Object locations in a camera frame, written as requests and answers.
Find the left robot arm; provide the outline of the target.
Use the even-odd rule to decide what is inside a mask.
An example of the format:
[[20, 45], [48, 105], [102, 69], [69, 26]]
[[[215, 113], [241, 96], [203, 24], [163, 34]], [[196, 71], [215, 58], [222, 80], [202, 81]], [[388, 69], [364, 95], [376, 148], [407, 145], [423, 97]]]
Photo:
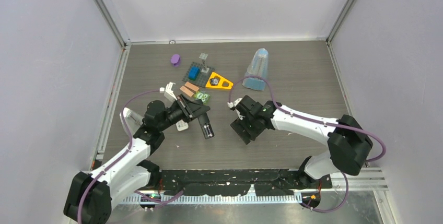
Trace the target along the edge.
[[160, 183], [159, 166], [148, 160], [165, 139], [164, 130], [179, 121], [198, 120], [205, 139], [214, 137], [210, 107], [202, 100], [177, 96], [167, 107], [160, 100], [147, 105], [141, 124], [129, 132], [129, 143], [113, 158], [92, 170], [78, 172], [72, 180], [63, 214], [77, 223], [106, 223], [113, 209], [127, 196]]

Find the white remote control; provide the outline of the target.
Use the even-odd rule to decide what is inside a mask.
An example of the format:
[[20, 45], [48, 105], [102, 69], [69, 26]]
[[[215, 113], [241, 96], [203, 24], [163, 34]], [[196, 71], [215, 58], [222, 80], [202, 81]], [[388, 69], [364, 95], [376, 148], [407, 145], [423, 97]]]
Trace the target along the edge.
[[176, 123], [176, 128], [177, 128], [177, 131], [181, 132], [181, 131], [187, 130], [189, 128], [189, 125], [187, 122], [180, 120]]

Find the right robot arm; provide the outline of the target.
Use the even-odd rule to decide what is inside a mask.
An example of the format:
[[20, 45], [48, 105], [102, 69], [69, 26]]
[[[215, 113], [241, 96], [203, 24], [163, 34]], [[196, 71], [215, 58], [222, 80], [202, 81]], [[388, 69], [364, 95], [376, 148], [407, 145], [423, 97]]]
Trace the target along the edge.
[[340, 119], [319, 117], [272, 100], [261, 104], [249, 96], [227, 104], [238, 116], [231, 127], [245, 144], [272, 129], [308, 137], [327, 147], [324, 153], [307, 157], [296, 171], [299, 183], [307, 188], [331, 173], [359, 175], [373, 147], [361, 126], [346, 114]]

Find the black battery compartment cover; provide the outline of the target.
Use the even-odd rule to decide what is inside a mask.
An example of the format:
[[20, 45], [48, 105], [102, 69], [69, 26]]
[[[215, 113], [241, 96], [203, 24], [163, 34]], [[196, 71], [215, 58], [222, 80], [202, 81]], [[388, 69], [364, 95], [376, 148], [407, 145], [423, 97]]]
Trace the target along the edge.
[[240, 122], [234, 121], [230, 126], [246, 145], [251, 141], [255, 141], [256, 137], [251, 135]]

